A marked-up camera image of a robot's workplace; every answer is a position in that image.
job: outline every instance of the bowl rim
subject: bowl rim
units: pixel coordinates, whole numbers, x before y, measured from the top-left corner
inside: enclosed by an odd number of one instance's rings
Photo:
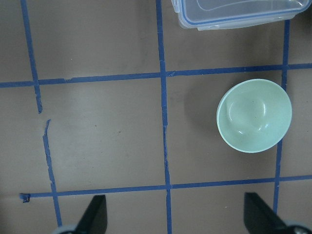
[[[272,85],[275,85],[276,87],[278,87],[278,89],[282,90],[283,93],[285,94],[285,96],[287,97],[287,100],[288,100],[288,103],[289,103],[289,108],[290,108],[290,119],[289,119],[289,123],[288,123],[288,126],[287,128],[285,128],[285,131],[284,133],[282,134],[282,137],[279,137],[278,140],[276,140],[273,144],[269,145],[268,147],[265,147],[263,149],[260,149],[260,150],[254,150],[254,151],[246,151],[246,150],[242,150],[242,149],[239,149],[235,146],[233,146],[223,135],[221,129],[220,129],[220,125],[219,125],[219,116],[220,116],[220,110],[221,110],[221,107],[224,103],[224,101],[226,100],[226,98],[229,96],[230,93],[232,93],[235,89],[237,89],[239,86],[241,85],[244,85],[246,83],[249,83],[249,82],[254,82],[254,81],[262,81],[262,82],[267,82],[267,83],[270,83]],[[229,89],[225,95],[222,97],[221,101],[219,102],[219,105],[218,105],[218,108],[217,108],[217,112],[216,112],[216,122],[217,122],[217,126],[218,126],[218,130],[219,130],[219,133],[221,135],[221,137],[223,138],[223,140],[229,145],[231,146],[232,148],[238,150],[238,151],[241,151],[241,152],[244,152],[244,153],[259,153],[259,152],[262,152],[262,151],[265,151],[273,146],[275,146],[284,136],[285,134],[287,133],[290,125],[291,125],[291,122],[292,122],[292,118],[293,118],[293,108],[292,108],[292,103],[291,103],[291,100],[288,96],[288,94],[286,93],[286,91],[280,86],[278,85],[277,83],[271,81],[271,80],[268,80],[268,79],[260,79],[260,78],[256,78],[256,79],[249,79],[249,80],[246,80],[246,81],[243,81],[235,86],[233,86],[231,89]]]

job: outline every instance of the brown floor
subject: brown floor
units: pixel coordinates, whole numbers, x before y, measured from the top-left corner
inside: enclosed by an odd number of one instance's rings
[[[159,73],[154,0],[28,0],[39,80]],[[162,1],[167,71],[279,65],[284,22],[199,32],[179,27]],[[20,1],[0,0],[0,84],[32,81]],[[291,20],[289,64],[312,63],[312,8]],[[312,175],[311,69],[288,71],[293,119],[283,141],[281,177]],[[257,154],[229,147],[215,122],[235,84],[282,71],[167,78],[171,184],[275,177],[276,146]],[[0,89],[0,233],[51,233],[53,199],[42,141],[46,121],[58,192],[165,184],[160,78]],[[274,182],[171,190],[172,233],[247,233],[243,194],[272,207]],[[62,222],[78,222],[93,195],[60,196]],[[278,214],[312,227],[312,180],[279,186]],[[107,234],[166,234],[166,190],[109,193]]]

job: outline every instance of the container lid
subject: container lid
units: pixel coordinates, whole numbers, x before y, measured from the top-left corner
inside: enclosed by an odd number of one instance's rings
[[[189,25],[246,20],[273,15],[295,15],[312,0],[173,0],[176,12]]]

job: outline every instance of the mint green bowl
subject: mint green bowl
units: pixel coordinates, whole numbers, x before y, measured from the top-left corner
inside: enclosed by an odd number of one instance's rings
[[[216,121],[225,142],[236,150],[257,153],[276,145],[292,120],[287,93],[266,79],[251,79],[221,99]]]

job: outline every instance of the grid line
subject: grid line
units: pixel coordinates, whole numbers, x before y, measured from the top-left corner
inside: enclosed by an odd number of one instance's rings
[[[46,123],[44,135],[42,139],[43,139],[44,151],[45,151],[47,165],[48,165],[48,173],[49,173],[49,178],[50,178],[50,185],[51,185],[55,214],[57,217],[58,226],[60,227],[62,226],[62,219],[61,219],[60,210],[59,210],[59,199],[58,199],[57,187],[55,184],[55,179],[54,179],[54,174],[53,174],[52,159],[51,159],[49,139],[48,139],[48,128],[49,128],[50,121],[51,120],[49,119]]]
[[[280,177],[280,182],[287,181],[300,181],[300,180],[312,180],[312,175],[298,175],[298,176],[285,176]],[[186,189],[186,188],[204,188],[204,187],[218,187],[218,186],[230,186],[230,185],[244,185],[244,184],[261,184],[261,183],[273,183],[275,177],[260,178],[260,179],[244,179],[244,180],[225,180],[225,181],[213,181],[202,183],[186,183],[186,184],[172,184],[172,189]],[[90,190],[73,190],[57,192],[58,196],[72,196],[72,195],[90,195],[90,194],[108,194],[108,193],[126,193],[126,192],[138,192],[138,191],[154,191],[154,190],[167,190],[166,185],[151,185],[151,186],[138,186],[138,187],[124,187],[124,188],[110,188],[110,189],[90,189]],[[52,193],[32,193],[21,194],[21,199],[25,195],[30,198],[38,197],[52,197]]]
[[[35,94],[36,94],[37,108],[38,108],[38,113],[40,114],[42,112],[41,93],[40,93],[40,87],[39,87],[39,82],[38,82],[38,73],[36,69],[33,40],[31,37],[26,0],[20,0],[20,5],[21,5],[21,11],[23,15],[25,36],[26,36],[27,48],[28,48],[28,56],[29,56],[31,73],[33,76],[33,85],[34,85]]]
[[[226,67],[226,68],[209,68],[197,70],[182,70],[182,71],[167,71],[166,77],[176,76],[196,76],[196,75],[211,75],[211,74],[227,74],[227,73],[244,73],[244,72],[263,72],[263,71],[284,71],[312,69],[312,63],[298,63],[284,65],[264,65],[264,66],[247,66],[247,67]],[[54,85],[68,83],[85,83],[85,82],[101,82],[113,80],[130,80],[130,79],[149,79],[160,78],[160,72],[154,73],[138,73],[124,75],[106,75],[106,76],[91,76],[91,77],[74,77],[71,79],[56,78],[56,79],[40,79],[39,85]],[[34,86],[33,81],[11,81],[0,82],[0,88],[28,87]]]
[[[88,194],[105,194],[105,193],[120,193],[120,192],[134,192],[134,191],[154,191],[154,190],[166,190],[166,210],[167,210],[167,232],[172,233],[172,219],[171,219],[171,189],[186,189],[186,188],[199,188],[199,187],[215,187],[215,186],[229,186],[229,185],[242,185],[242,184],[257,184],[257,183],[269,183],[274,182],[274,211],[277,212],[278,207],[278,194],[279,183],[281,181],[298,181],[312,179],[312,175],[301,176],[287,176],[280,177],[280,162],[282,157],[282,140],[277,145],[276,152],[276,167],[275,177],[272,178],[256,178],[247,180],[228,180],[228,181],[215,181],[215,182],[202,182],[202,183],[186,183],[186,184],[170,184],[169,165],[167,158],[167,126],[168,126],[168,114],[167,114],[167,84],[166,78],[175,76],[194,76],[194,75],[209,75],[209,74],[226,74],[226,73],[243,73],[243,72],[259,72],[259,71],[282,71],[282,88],[286,90],[287,86],[287,71],[294,69],[312,69],[312,63],[302,64],[288,64],[289,53],[289,34],[290,34],[290,21],[285,21],[284,28],[284,47],[283,47],[283,64],[278,65],[264,65],[264,66],[246,66],[246,67],[228,67],[228,68],[210,68],[210,69],[197,69],[197,70],[182,70],[182,71],[166,71],[164,43],[163,43],[163,21],[162,21],[162,9],[161,0],[156,0],[156,18],[157,18],[157,36],[158,36],[158,53],[159,53],[159,66],[160,72],[158,73],[142,73],[142,74],[126,74],[126,75],[107,75],[107,76],[90,76],[90,77],[75,77],[71,79],[38,79],[38,73],[35,63],[35,55],[32,45],[31,30],[29,24],[28,10],[26,0],[20,0],[22,8],[23,23],[27,41],[28,55],[30,60],[30,67],[32,71],[33,81],[16,81],[16,82],[0,82],[0,88],[10,87],[29,87],[33,86],[36,94],[36,102],[38,112],[42,112],[40,85],[53,85],[53,84],[67,84],[67,83],[83,83],[83,82],[100,82],[110,80],[129,80],[129,79],[146,79],[146,78],[160,78],[161,80],[161,109],[162,109],[162,124],[163,124],[163,147],[164,147],[164,170],[165,170],[165,185],[154,186],[138,186],[138,187],[124,187],[124,188],[110,188],[110,189],[93,189],[93,190],[80,190],[80,191],[65,191],[57,192],[54,175],[52,171],[52,161],[50,157],[47,129],[49,121],[45,129],[45,135],[43,136],[44,147],[47,156],[49,177],[52,181],[50,193],[32,193],[23,194],[29,198],[36,197],[52,197],[54,200],[54,206],[56,210],[58,226],[61,226],[61,216],[59,210],[58,196],[69,195],[88,195]]]
[[[156,18],[157,18],[157,36],[158,36],[158,54],[160,67],[160,82],[161,82],[161,112],[162,112],[162,129],[163,129],[163,147],[164,147],[164,167],[165,167],[165,183],[166,183],[166,213],[167,213],[167,233],[172,233],[172,219],[171,219],[171,185],[169,165],[167,158],[167,82],[166,82],[166,62],[165,50],[163,41],[162,28],[162,10],[161,0],[156,0]]]
[[[289,32],[290,20],[286,20],[284,24],[284,45],[283,45],[283,70],[282,70],[282,83],[281,86],[287,91],[287,68],[288,68],[288,53],[289,53]],[[278,196],[279,196],[279,180],[281,172],[283,139],[277,144],[276,151],[276,165],[275,165],[275,180],[274,180],[274,195],[273,195],[273,210],[277,213],[278,209]]]

